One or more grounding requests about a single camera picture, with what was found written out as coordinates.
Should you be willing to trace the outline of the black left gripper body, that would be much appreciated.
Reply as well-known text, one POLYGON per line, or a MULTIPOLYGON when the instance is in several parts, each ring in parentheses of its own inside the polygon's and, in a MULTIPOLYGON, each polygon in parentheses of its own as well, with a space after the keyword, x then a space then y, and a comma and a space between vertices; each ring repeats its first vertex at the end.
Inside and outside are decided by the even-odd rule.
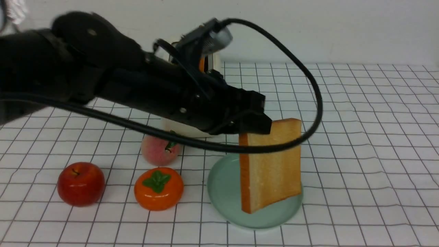
POLYGON ((265 114, 265 96, 227 84, 216 70, 203 73, 201 85, 209 90, 210 97, 201 101, 200 116, 206 119, 199 127, 210 135, 237 134, 237 120, 244 114, 265 114))

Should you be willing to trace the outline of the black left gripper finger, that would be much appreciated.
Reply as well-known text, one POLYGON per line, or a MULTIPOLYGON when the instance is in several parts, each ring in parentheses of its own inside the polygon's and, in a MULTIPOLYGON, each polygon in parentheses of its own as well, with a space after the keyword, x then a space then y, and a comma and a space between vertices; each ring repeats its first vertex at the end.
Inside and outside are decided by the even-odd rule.
POLYGON ((266 114, 244 114, 237 120, 238 133, 270 134, 271 125, 266 114))

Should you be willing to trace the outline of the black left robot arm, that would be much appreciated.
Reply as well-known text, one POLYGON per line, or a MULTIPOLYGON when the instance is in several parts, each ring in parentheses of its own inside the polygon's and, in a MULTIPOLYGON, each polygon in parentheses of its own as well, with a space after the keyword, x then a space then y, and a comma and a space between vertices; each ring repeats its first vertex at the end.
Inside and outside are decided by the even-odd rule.
POLYGON ((69 12, 50 29, 1 37, 1 92, 36 94, 86 105, 95 97, 158 117, 221 133, 270 133, 265 97, 228 85, 216 70, 201 72, 202 55, 232 40, 216 19, 176 46, 157 40, 167 61, 145 52, 96 13, 69 12))

